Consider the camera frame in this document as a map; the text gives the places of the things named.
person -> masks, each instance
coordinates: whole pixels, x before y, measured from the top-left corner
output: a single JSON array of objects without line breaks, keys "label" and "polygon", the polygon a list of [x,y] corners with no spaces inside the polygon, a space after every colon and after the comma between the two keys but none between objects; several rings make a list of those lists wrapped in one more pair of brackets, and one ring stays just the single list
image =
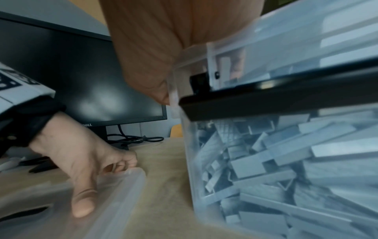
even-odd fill
[{"label": "person", "polygon": [[[125,81],[169,104],[165,82],[181,51],[234,34],[260,16],[264,0],[100,0]],[[137,164],[136,154],[102,141],[59,112],[29,147],[48,156],[72,179],[72,213],[96,205],[96,177]]]}]

computer monitor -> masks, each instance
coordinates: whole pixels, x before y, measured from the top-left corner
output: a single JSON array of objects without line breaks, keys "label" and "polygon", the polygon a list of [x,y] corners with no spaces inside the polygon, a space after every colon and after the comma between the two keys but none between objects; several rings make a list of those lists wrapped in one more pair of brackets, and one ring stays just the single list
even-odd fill
[{"label": "computer monitor", "polygon": [[0,13],[0,62],[56,90],[66,113],[102,138],[108,125],[167,119],[128,86],[109,36]]}]

transparent storage bin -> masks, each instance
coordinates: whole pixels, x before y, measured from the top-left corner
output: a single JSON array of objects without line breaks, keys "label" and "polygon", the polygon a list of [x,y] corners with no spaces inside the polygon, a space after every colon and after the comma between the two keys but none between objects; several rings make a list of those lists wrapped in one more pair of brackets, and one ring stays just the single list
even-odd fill
[{"label": "transparent storage bin", "polygon": [[377,7],[299,0],[182,55],[170,100],[200,221],[262,239],[378,238]]},{"label": "transparent storage bin", "polygon": [[98,179],[96,209],[84,218],[71,213],[71,183],[42,184],[0,198],[0,238],[118,239],[145,182],[140,168]]}]

desk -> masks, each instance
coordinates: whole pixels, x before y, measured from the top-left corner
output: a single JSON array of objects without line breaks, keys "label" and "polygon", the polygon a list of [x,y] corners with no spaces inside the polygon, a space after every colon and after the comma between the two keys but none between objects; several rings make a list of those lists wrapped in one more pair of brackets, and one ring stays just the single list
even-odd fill
[{"label": "desk", "polygon": [[[231,231],[200,224],[194,215],[183,138],[134,145],[138,165],[146,172],[145,187],[125,227],[125,239],[246,239]],[[0,196],[51,181],[64,182],[59,169],[0,176]]]}]

yellow object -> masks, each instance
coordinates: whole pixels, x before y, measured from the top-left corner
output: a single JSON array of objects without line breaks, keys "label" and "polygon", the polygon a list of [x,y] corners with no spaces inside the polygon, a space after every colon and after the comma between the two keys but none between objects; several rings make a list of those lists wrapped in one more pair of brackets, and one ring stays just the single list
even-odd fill
[{"label": "yellow object", "polygon": [[182,137],[182,127],[181,124],[174,125],[170,130],[171,138],[180,138]]}]

